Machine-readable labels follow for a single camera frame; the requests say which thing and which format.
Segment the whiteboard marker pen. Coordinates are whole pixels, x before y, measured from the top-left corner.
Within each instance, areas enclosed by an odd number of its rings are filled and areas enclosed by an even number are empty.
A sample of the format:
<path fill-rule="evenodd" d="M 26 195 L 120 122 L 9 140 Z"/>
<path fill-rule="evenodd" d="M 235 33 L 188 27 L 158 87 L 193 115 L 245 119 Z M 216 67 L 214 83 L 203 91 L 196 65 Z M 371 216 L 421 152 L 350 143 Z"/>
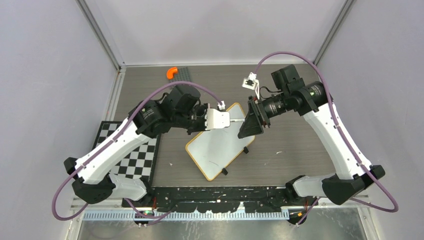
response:
<path fill-rule="evenodd" d="M 231 123 L 243 123 L 245 121 L 244 118 L 232 118 L 230 119 Z"/>

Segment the yellow framed whiteboard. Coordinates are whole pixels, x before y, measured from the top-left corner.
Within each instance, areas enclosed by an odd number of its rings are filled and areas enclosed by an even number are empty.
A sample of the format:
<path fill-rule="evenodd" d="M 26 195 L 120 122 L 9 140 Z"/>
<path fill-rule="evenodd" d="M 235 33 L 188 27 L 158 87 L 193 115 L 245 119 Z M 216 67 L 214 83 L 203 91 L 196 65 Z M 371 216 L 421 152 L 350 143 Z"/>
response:
<path fill-rule="evenodd" d="M 227 128 L 200 132 L 186 144 L 185 151 L 206 180 L 226 175 L 229 164 L 240 154 L 249 152 L 255 137 L 238 138 L 241 126 L 241 122 L 234 122 Z"/>

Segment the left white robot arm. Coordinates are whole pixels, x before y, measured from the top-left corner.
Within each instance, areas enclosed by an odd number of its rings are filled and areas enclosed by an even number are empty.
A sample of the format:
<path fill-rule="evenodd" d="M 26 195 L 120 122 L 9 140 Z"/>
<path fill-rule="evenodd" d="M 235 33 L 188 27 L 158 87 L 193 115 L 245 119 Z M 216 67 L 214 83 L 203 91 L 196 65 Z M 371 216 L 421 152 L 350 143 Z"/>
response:
<path fill-rule="evenodd" d="M 186 129 L 189 134 L 205 130 L 207 105 L 201 103 L 200 97 L 194 86 L 179 84 L 159 100 L 146 99 L 91 152 L 78 159 L 66 159 L 64 165 L 74 179 L 75 195 L 88 204 L 112 197 L 148 207 L 154 199 L 148 181 L 112 174 L 111 170 L 134 149 L 171 128 Z"/>

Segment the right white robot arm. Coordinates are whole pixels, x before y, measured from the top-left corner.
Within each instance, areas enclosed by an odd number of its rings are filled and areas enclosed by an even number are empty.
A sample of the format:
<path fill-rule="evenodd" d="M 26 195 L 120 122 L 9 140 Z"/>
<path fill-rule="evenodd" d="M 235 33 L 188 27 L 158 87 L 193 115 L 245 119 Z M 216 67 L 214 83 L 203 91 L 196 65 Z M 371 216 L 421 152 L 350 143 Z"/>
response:
<path fill-rule="evenodd" d="M 256 136 L 271 126 L 271 118 L 283 113 L 297 112 L 312 127 L 326 149 L 335 173 L 322 176 L 300 175 L 285 184 L 285 198 L 291 205 L 299 205 L 306 197 L 324 197 L 336 205 L 367 189 L 386 172 L 381 165 L 372 164 L 366 157 L 360 163 L 355 159 L 360 150 L 345 130 L 334 103 L 328 101 L 323 83 L 305 84 L 296 67 L 291 64 L 271 73 L 277 88 L 270 97 L 250 96 L 248 113 L 238 138 Z"/>

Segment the grey studded baseplate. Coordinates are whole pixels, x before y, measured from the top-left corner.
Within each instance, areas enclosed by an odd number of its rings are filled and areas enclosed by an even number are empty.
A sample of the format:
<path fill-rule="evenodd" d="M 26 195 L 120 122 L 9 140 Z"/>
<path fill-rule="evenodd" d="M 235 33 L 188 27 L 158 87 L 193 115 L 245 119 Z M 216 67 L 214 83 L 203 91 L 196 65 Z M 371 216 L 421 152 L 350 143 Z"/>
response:
<path fill-rule="evenodd" d="M 172 79 L 169 80 L 172 82 L 192 82 L 192 76 L 188 67 L 177 68 L 177 72 L 173 74 Z"/>

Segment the orange curved plastic piece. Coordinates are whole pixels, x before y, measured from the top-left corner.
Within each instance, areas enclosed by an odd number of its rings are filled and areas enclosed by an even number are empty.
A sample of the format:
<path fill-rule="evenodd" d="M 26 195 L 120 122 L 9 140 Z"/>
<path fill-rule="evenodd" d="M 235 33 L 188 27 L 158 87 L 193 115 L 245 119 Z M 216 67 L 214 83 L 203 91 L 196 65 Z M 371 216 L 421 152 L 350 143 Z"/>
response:
<path fill-rule="evenodd" d="M 166 72 L 166 77 L 169 80 L 172 80 L 174 78 L 174 76 L 179 72 L 178 68 L 176 66 L 171 67 L 167 70 Z"/>

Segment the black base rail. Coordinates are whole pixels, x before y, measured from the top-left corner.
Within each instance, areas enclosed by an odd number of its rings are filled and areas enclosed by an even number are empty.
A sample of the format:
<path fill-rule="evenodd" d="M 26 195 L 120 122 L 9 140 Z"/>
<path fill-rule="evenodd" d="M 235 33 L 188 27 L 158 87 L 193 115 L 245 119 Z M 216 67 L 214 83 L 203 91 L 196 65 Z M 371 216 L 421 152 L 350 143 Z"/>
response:
<path fill-rule="evenodd" d="M 247 213 L 276 213 L 281 207 L 305 210 L 315 199 L 295 197 L 281 186 L 155 187 L 145 200 L 131 201 L 134 207 L 154 208 L 160 213 L 234 213 L 244 206 Z"/>

